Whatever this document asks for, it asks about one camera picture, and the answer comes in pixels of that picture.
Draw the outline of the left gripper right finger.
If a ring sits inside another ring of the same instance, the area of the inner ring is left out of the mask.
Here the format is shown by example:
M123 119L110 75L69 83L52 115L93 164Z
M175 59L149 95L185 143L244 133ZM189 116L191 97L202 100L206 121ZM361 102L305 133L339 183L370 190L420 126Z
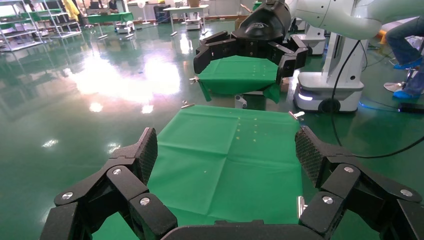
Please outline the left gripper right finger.
M412 188L368 168L346 148L321 141L307 126L295 134L296 157L317 193L299 223L329 240L346 211L382 240L421 240L424 204Z

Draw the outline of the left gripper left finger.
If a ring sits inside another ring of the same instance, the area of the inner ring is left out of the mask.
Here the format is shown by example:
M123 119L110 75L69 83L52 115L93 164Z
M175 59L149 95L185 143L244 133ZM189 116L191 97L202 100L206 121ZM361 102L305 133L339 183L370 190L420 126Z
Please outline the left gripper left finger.
M162 239L178 220L148 189L157 156L157 133L148 127L135 144L114 150L100 170L55 197L40 238L90 240L120 214L138 239Z

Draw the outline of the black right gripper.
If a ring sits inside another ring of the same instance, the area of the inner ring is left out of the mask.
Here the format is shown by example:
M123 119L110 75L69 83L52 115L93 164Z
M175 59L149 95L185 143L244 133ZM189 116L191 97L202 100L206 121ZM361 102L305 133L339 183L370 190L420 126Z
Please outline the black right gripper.
M264 1L231 35L221 31L199 41L193 59L194 72L200 74L214 60L231 56L268 59L278 66L275 82L292 77L305 66L309 49L297 35L285 36L291 13L284 1Z

